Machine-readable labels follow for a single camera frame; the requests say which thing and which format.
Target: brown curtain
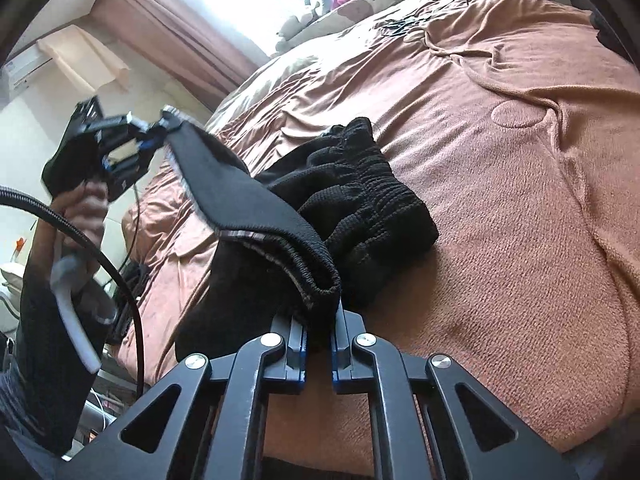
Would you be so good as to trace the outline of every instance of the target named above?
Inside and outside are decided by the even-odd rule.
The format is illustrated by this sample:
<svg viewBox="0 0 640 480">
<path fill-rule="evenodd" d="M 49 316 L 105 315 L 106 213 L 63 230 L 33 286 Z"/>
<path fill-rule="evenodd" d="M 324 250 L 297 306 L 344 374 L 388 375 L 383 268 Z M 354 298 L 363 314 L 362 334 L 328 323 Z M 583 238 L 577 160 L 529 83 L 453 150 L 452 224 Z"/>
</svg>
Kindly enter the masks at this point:
<svg viewBox="0 0 640 480">
<path fill-rule="evenodd" d="M 210 110 L 257 68 L 180 0 L 96 0 L 90 15 Z"/>
</svg>

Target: orange blanket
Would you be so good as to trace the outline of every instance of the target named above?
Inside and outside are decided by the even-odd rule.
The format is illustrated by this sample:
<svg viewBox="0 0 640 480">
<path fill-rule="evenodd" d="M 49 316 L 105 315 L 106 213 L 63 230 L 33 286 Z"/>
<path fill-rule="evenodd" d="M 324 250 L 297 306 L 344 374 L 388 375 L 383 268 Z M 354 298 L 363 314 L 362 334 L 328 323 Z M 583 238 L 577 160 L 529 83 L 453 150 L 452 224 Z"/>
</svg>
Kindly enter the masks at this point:
<svg viewBox="0 0 640 480">
<path fill-rule="evenodd" d="M 441 235 L 367 329 L 405 352 L 453 355 L 567 450 L 640 404 L 640 76 L 586 13 L 545 0 L 455 0 L 405 36 L 380 34 L 389 17 L 441 4 L 407 0 L 315 40 L 335 47 L 215 134 L 257 173 L 370 117 Z M 155 382 L 175 363 L 170 334 L 202 293 L 215 240 L 168 167 L 143 200 Z M 135 370 L 132 335 L 118 357 Z M 264 451 L 371 474 L 366 399 L 332 394 L 329 366 L 312 357 L 301 396 L 272 396 Z"/>
</svg>

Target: human hand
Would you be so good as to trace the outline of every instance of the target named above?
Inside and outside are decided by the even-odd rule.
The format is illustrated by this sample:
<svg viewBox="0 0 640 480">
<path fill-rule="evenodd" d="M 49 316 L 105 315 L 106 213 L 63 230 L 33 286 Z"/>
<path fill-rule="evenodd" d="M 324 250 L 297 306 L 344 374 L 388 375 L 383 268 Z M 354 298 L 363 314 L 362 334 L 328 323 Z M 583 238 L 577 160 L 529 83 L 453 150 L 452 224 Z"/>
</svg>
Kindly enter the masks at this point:
<svg viewBox="0 0 640 480">
<path fill-rule="evenodd" d="M 74 190 L 58 195 L 50 207 L 64 216 L 100 248 L 104 236 L 104 219 L 109 210 L 106 184 L 101 182 L 80 184 Z M 29 263 L 46 282 L 49 281 L 53 266 L 56 236 L 62 236 L 62 234 L 44 220 L 38 220 Z M 63 245 L 73 250 L 82 250 L 69 237 L 63 239 Z M 88 263 L 88 271 L 91 276 L 98 269 L 100 269 L 100 264 L 95 260 Z"/>
</svg>

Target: folded black garment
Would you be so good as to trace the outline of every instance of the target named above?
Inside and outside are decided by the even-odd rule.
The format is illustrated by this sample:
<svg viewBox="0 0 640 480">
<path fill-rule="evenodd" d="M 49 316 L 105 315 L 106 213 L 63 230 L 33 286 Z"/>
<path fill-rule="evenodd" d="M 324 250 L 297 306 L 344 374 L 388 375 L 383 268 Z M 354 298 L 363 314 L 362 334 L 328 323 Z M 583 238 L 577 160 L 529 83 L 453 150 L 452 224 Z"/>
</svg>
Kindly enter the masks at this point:
<svg viewBox="0 0 640 480">
<path fill-rule="evenodd" d="M 220 243 L 249 248 L 277 264 L 300 293 L 296 316 L 311 325 L 330 322 L 340 277 L 314 229 L 252 179 L 242 160 L 215 137 L 187 121 L 174 130 L 167 142 L 199 214 Z"/>
<path fill-rule="evenodd" d="M 214 193 L 234 192 L 218 184 L 220 176 L 209 180 L 208 187 Z M 339 272 L 342 302 L 350 310 L 366 308 L 392 277 L 422 256 L 438 237 L 427 207 L 393 176 L 366 118 L 353 120 L 347 127 L 334 126 L 284 156 L 253 182 L 286 202 L 301 222 L 313 227 Z M 191 182 L 190 188 L 200 204 Z M 218 199 L 216 207 L 246 200 L 242 192 L 234 192 L 228 199 Z M 262 218 L 269 207 L 266 202 L 254 206 L 252 214 Z M 220 216 L 212 207 L 209 211 Z M 299 316 L 308 312 L 305 287 L 279 262 L 278 251 L 239 244 L 237 238 L 220 233 L 209 290 L 177 330 L 178 360 L 193 352 L 210 358 L 236 352 L 246 341 L 268 332 L 277 312 L 298 316 L 312 337 L 313 332 L 329 330 L 333 307 L 320 309 L 329 312 L 330 318 Z M 327 263 L 310 260 L 308 255 L 303 258 L 316 272 L 318 265 Z"/>
</svg>

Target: person's arm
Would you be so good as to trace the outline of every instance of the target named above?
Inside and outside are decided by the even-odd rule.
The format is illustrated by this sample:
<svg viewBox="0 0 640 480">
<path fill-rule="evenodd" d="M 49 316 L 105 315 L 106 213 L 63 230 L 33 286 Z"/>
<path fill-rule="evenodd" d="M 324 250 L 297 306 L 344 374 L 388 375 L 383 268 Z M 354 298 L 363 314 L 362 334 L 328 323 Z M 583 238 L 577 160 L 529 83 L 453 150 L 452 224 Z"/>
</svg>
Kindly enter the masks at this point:
<svg viewBox="0 0 640 480">
<path fill-rule="evenodd" d="M 108 211 L 104 184 L 82 184 L 61 194 L 51 207 L 100 245 Z M 24 271 L 20 326 L 12 366 L 0 391 L 0 410 L 5 412 L 9 425 L 17 426 L 37 445 L 61 456 L 71 446 L 95 376 L 86 371 L 76 354 L 49 288 L 56 236 L 60 234 L 55 228 L 38 222 Z M 63 244 L 81 250 L 68 238 Z M 97 262 L 88 265 L 92 274 L 97 272 Z M 78 317 L 101 355 L 109 327 L 95 322 L 82 309 Z"/>
</svg>

